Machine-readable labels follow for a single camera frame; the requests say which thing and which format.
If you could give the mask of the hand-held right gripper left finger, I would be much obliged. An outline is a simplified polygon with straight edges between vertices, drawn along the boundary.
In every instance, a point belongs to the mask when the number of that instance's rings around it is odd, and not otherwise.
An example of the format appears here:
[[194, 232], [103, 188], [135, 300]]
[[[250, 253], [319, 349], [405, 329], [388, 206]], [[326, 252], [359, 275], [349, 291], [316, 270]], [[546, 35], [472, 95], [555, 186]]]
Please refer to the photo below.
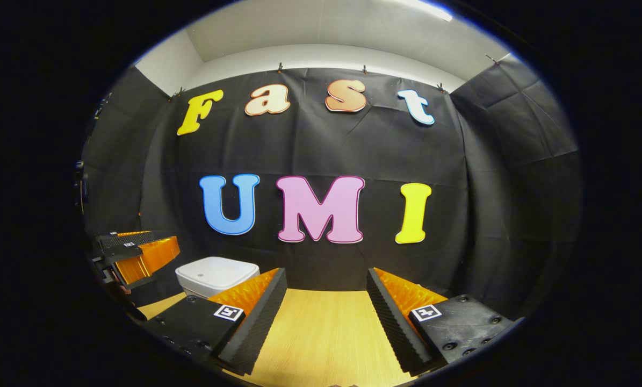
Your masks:
[[141, 323], [154, 338], [204, 368], [252, 373], [282, 305], [286, 270], [276, 268], [216, 296], [186, 296]]

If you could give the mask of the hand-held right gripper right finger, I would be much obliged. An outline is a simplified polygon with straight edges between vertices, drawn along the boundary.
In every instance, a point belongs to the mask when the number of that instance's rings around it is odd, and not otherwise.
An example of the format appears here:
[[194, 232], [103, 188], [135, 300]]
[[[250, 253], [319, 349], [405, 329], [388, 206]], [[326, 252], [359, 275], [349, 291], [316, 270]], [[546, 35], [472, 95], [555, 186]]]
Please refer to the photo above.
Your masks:
[[400, 369], [411, 376], [458, 362], [515, 326], [468, 294], [447, 298], [378, 268], [366, 279]]

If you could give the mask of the white desktop garbage bin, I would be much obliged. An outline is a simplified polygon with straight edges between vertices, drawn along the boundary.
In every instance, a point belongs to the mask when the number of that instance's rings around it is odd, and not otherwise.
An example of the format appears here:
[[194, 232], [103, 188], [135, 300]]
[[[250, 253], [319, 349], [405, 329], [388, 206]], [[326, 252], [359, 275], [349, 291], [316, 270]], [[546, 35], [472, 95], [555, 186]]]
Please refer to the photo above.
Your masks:
[[208, 299], [261, 272], [254, 263], [210, 256], [178, 267], [175, 274], [178, 284], [188, 296]]

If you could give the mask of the black backdrop cloth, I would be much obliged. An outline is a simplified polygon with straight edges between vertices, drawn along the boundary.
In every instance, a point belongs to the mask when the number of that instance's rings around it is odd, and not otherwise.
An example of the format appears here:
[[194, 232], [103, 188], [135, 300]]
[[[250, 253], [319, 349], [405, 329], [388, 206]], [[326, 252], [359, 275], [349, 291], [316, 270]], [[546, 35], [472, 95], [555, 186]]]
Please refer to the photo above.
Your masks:
[[[113, 86], [83, 147], [85, 230], [166, 231], [181, 254], [133, 292], [181, 291], [210, 255], [286, 269], [292, 288], [363, 291], [370, 267], [507, 318], [560, 282], [582, 204], [579, 150], [554, 95], [511, 54], [451, 93], [350, 69], [230, 77], [172, 100], [138, 69]], [[284, 242], [285, 176], [323, 200], [357, 176], [362, 241]]]

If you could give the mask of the wooden desktop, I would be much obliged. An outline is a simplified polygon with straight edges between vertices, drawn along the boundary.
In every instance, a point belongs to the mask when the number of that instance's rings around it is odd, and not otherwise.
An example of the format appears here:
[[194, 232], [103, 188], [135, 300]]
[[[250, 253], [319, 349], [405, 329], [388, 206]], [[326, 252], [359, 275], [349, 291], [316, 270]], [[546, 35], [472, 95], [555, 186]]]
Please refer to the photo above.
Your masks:
[[395, 387], [402, 372], [365, 291], [287, 289], [252, 373], [262, 387]]

